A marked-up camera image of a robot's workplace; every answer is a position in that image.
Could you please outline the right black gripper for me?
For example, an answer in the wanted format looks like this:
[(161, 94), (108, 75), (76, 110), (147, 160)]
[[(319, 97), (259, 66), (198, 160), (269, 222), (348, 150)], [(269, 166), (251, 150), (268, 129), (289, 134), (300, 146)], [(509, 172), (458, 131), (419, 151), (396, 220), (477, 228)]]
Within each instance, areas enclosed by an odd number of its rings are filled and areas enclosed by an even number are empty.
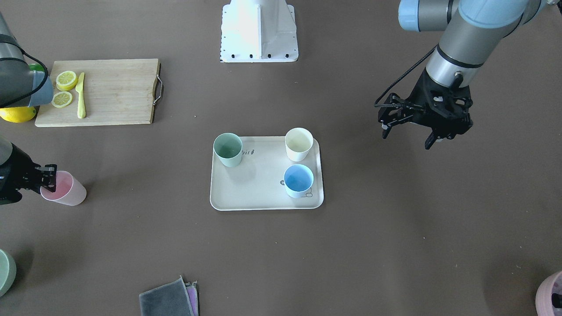
[(12, 152), (0, 168), (0, 204), (12, 204), (22, 199), (20, 189), (40, 194), (40, 188), (56, 192), (56, 164), (40, 166), (27, 153), (12, 144)]

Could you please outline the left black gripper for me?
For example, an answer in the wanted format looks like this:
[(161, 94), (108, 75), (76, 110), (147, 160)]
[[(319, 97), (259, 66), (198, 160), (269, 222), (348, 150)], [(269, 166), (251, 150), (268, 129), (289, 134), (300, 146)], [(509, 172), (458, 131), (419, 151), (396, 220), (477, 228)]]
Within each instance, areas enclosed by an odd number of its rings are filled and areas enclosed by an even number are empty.
[(403, 99), (391, 93), (385, 102), (377, 101), (378, 122), (382, 124), (382, 138), (386, 139), (391, 129), (408, 122), (431, 128), (424, 142), (429, 150), (442, 136), (457, 136), (473, 126), (469, 109), (472, 98), (469, 86), (461, 87), (464, 74), (455, 72), (450, 86), (442, 86), (430, 78), (424, 70), (410, 96)]

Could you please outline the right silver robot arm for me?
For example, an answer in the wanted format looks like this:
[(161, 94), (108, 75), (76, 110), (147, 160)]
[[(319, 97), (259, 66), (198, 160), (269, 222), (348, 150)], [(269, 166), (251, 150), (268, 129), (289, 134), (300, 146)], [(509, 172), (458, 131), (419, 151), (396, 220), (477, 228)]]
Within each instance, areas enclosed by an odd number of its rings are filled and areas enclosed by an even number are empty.
[[(0, 17), (0, 107), (34, 110), (54, 96), (48, 68), (20, 46), (4, 16)], [(42, 188), (56, 190), (56, 164), (36, 164), (12, 142), (0, 138), (0, 202), (19, 202), (20, 189), (37, 194)]]

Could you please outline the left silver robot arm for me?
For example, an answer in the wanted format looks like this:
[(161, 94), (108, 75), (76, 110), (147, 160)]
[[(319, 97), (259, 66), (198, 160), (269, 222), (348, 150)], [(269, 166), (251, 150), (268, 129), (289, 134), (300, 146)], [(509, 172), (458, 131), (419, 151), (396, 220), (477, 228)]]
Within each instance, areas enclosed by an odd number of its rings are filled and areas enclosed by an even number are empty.
[(403, 99), (385, 90), (374, 104), (382, 138), (411, 122), (431, 128), (425, 149), (472, 128), (469, 84), (496, 46), (559, 0), (402, 0), (399, 24), (407, 31), (442, 31), (411, 94)]

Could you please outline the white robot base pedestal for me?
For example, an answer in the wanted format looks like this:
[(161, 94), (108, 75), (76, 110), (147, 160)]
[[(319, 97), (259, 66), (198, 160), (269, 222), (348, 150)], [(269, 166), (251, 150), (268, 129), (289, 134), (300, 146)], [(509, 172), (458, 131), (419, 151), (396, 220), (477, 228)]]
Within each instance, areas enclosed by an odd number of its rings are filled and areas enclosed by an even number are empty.
[(232, 0), (223, 6), (220, 62), (280, 63), (298, 58), (295, 8), (285, 0)]

